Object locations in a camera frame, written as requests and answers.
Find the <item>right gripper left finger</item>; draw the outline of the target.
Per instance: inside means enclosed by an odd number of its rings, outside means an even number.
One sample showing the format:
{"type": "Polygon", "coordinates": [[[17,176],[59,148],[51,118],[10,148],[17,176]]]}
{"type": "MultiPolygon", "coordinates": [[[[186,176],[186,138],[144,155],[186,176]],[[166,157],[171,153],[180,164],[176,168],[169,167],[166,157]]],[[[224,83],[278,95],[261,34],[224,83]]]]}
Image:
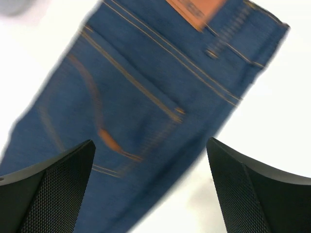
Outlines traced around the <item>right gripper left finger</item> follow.
{"type": "Polygon", "coordinates": [[[92,169],[87,140],[44,162],[0,178],[2,233],[71,233],[92,169]]]}

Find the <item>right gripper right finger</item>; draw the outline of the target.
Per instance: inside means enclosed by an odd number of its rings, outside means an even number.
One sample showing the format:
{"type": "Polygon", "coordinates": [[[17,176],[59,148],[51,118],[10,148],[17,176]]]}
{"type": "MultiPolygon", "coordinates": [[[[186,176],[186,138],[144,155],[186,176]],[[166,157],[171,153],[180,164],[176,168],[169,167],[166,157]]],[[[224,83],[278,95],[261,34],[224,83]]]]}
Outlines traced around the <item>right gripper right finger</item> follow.
{"type": "Polygon", "coordinates": [[[228,233],[310,233],[311,180],[211,137],[209,165],[228,233]]]}

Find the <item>dark blue denim trousers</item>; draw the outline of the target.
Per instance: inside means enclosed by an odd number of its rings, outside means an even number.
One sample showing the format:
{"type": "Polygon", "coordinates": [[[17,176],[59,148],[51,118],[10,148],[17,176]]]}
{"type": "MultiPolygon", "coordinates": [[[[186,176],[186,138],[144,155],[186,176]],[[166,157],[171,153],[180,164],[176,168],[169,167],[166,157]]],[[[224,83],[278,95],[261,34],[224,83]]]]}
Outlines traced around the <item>dark blue denim trousers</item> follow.
{"type": "Polygon", "coordinates": [[[77,233],[125,233],[205,149],[289,25],[248,0],[196,30],[175,0],[104,0],[15,125],[2,175],[91,139],[77,233]]]}

